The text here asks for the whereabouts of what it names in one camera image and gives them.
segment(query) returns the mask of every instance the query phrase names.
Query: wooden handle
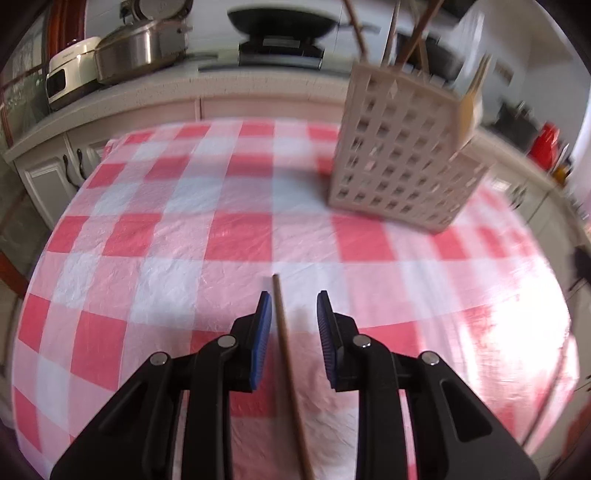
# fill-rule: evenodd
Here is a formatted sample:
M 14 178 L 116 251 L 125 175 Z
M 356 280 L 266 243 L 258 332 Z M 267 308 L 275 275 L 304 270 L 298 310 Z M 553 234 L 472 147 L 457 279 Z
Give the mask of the wooden handle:
M 491 66 L 491 58 L 492 57 L 490 55 L 484 55 L 482 57 L 482 60 L 478 65 L 478 69 L 474 74 L 474 78 L 472 79 L 472 82 L 468 87 L 469 93 L 476 93 L 478 90 L 482 88 L 482 83 L 484 82 L 486 74 L 488 73 L 488 69 Z
M 415 0 L 408 0 L 408 5 L 410 7 L 410 11 L 413 15 L 413 23 L 416 25 L 416 23 L 418 22 L 419 19 L 419 11 L 418 11 L 418 7 L 417 7 L 417 3 Z M 423 34 L 421 33 L 421 36 L 418 39 L 418 58 L 421 62 L 421 71 L 429 76 L 429 57 L 427 54 L 427 44 L 425 43 L 425 40 L 423 39 Z
M 285 376 L 287 378 L 287 396 L 290 404 L 295 439 L 297 441 L 301 476 L 303 480 L 314 480 L 314 470 L 312 468 L 312 462 L 310 461 L 310 455 L 306 445 L 306 437 L 304 435 L 304 423 L 301 419 L 300 409 L 298 408 L 296 385 L 293 378 L 293 363 L 291 362 L 289 341 L 287 338 L 287 325 L 285 323 L 285 310 L 283 308 L 281 283 L 279 281 L 278 274 L 273 275 L 273 297 L 275 299 L 275 316 L 277 318 L 277 330 L 279 333 L 279 347 L 281 348 L 281 354 L 283 355 L 283 362 L 285 366 Z
M 361 61 L 366 61 L 368 58 L 368 49 L 365 45 L 363 35 L 361 34 L 359 19 L 357 18 L 357 14 L 355 13 L 355 9 L 353 8 L 351 0 L 343 0 L 343 3 L 345 4 L 345 8 L 347 9 L 347 13 L 349 14 L 349 20 L 351 22 L 351 25 L 353 26 L 355 38 L 357 38 L 357 44 L 359 45 L 359 51 L 361 53 Z
M 435 15 L 437 15 L 437 12 L 439 12 L 439 9 L 441 8 L 443 2 L 444 0 L 431 0 L 429 2 L 429 5 L 425 10 L 425 13 L 419 19 L 417 26 L 414 27 L 413 34 L 411 35 L 410 39 L 408 40 L 408 42 L 406 43 L 398 57 L 396 57 L 396 65 L 404 65 L 406 62 L 408 62 L 410 55 L 412 55 L 414 49 L 417 48 L 419 40 L 421 40 L 423 30 L 425 30 L 425 27 L 431 21 L 431 19 Z
M 396 30 L 398 14 L 400 13 L 400 3 L 401 0 L 398 0 L 396 2 L 396 6 L 394 6 L 392 21 L 390 22 L 390 30 L 388 30 L 388 38 L 386 39 L 386 48 L 384 48 L 384 56 L 382 57 L 382 67 L 385 67 L 390 62 L 390 55 L 392 54 L 392 43 L 394 41 L 394 31 Z

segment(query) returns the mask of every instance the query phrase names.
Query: kitchen utensil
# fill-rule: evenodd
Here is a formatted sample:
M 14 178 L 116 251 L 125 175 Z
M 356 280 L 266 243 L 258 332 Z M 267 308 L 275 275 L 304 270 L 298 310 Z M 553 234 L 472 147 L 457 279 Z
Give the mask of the kitchen utensil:
M 401 0 L 396 2 L 394 6 L 394 13 L 390 22 L 390 29 L 388 30 L 388 37 L 386 38 L 386 46 L 384 47 L 384 55 L 382 56 L 382 67 L 386 67 L 390 63 L 390 55 L 392 54 L 392 43 L 394 41 L 394 31 L 396 30 L 396 23 L 398 21 L 398 14 L 400 13 Z
M 143 20 L 119 27 L 95 49 L 98 80 L 112 85 L 173 64 L 187 48 L 180 20 Z
M 413 23 L 416 25 L 418 19 L 420 18 L 417 3 L 415 0 L 407 1 L 411 11 L 411 15 L 413 16 Z M 418 58 L 420 60 L 421 71 L 425 75 L 429 75 L 429 60 L 427 57 L 427 46 L 425 45 L 425 39 L 423 38 L 423 35 L 421 35 L 418 39 Z
M 491 129 L 499 133 L 523 153 L 530 151 L 540 129 L 532 118 L 531 110 L 522 102 L 514 107 L 503 102 L 499 118 Z
M 425 30 L 425 27 L 431 21 L 431 19 L 435 17 L 435 15 L 437 15 L 437 12 L 439 11 L 439 8 L 441 7 L 443 1 L 444 0 L 431 0 L 429 2 L 429 5 L 427 6 L 425 13 L 421 16 L 421 18 L 418 20 L 417 25 L 414 27 L 413 34 L 411 35 L 410 40 L 400 51 L 400 54 L 397 55 L 395 62 L 396 65 L 404 65 L 408 62 L 410 55 L 412 55 L 414 49 L 417 48 L 418 42 L 420 41 L 423 35 L 423 30 Z
M 397 53 L 400 54 L 400 51 L 404 48 L 410 37 L 402 33 L 398 33 L 397 35 L 396 49 Z M 428 36 L 425 41 L 425 47 L 427 49 L 429 74 L 435 75 L 446 82 L 455 82 L 464 66 L 464 59 L 439 45 L 436 37 Z M 413 68 L 420 68 L 420 58 L 416 51 L 408 59 L 408 64 L 413 66 Z
M 182 20 L 192 7 L 193 0 L 132 0 L 131 11 L 136 20 Z
M 482 122 L 482 84 L 491 65 L 491 56 L 484 55 L 472 79 L 468 91 L 460 102 L 458 136 L 460 147 L 474 136 L 476 127 Z
M 277 332 L 279 333 L 279 346 L 285 366 L 285 377 L 287 380 L 287 397 L 290 404 L 291 419 L 295 431 L 298 457 L 300 460 L 301 477 L 303 480 L 314 480 L 314 469 L 310 461 L 310 454 L 304 434 L 304 422 L 301 418 L 301 411 L 298 406 L 296 383 L 294 380 L 294 368 L 289 346 L 289 334 L 285 321 L 285 309 L 283 308 L 283 296 L 281 295 L 281 281 L 278 274 L 273 275 L 273 300 L 275 303 L 275 317 L 277 318 Z
M 332 15 L 297 7 L 244 7 L 228 11 L 230 22 L 240 33 L 251 38 L 287 38 L 314 43 L 335 27 L 353 27 L 352 22 L 339 24 Z M 361 29 L 379 33 L 379 27 L 364 24 Z
M 354 64 L 329 205 L 445 230 L 488 170 L 485 158 L 459 151 L 459 107 L 425 76 Z
M 558 136 L 560 130 L 549 122 L 544 124 L 540 136 L 535 139 L 529 156 L 538 166 L 550 171 L 558 159 Z

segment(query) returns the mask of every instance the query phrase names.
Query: tablecloth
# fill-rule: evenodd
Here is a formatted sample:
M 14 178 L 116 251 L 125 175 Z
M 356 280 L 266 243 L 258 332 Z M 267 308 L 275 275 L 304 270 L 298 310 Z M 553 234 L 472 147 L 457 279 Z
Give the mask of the tablecloth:
M 487 182 L 438 235 L 331 210 L 337 132 L 223 119 L 109 142 L 53 232 L 22 310 L 14 412 L 39 473 L 48 477 L 151 353 L 185 355 L 227 332 L 271 291 L 273 273 L 316 478 L 353 478 L 358 404 L 327 382 L 320 290 L 393 351 L 438 352 L 535 449 L 578 363 L 560 287 L 527 227 Z M 238 480 L 298 477 L 275 333 L 259 390 L 232 394 Z M 413 464 L 412 445 L 408 455 Z

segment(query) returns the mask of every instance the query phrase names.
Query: cabinet handle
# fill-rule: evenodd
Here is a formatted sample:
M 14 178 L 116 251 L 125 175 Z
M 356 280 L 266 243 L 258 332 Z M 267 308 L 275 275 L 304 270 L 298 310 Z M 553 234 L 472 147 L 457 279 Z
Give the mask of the cabinet handle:
M 88 177 L 84 173 L 84 168 L 82 167 L 82 150 L 76 150 L 76 155 L 78 155 L 78 167 L 80 169 L 80 177 L 86 180 Z
M 64 155 L 62 158 L 63 158 L 63 160 L 64 160 L 64 167 L 65 167 L 65 169 L 66 169 L 66 180 L 68 181 L 68 183 L 69 183 L 70 185 L 72 185 L 72 186 L 73 186 L 73 187 L 74 187 L 76 190 L 78 190 L 78 185 L 76 185 L 76 184 L 75 184 L 75 183 L 72 181 L 72 179 L 70 178 L 70 174 L 68 173 L 68 156 L 67 156 L 67 155 Z

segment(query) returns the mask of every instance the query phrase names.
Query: white countertop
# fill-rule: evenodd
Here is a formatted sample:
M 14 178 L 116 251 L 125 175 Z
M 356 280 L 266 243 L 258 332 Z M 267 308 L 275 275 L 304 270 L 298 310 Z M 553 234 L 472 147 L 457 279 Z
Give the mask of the white countertop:
M 344 103 L 349 79 L 305 70 L 227 69 L 200 72 L 191 60 L 93 92 L 44 118 L 9 150 L 7 163 L 56 135 L 141 107 L 225 95 L 265 95 Z

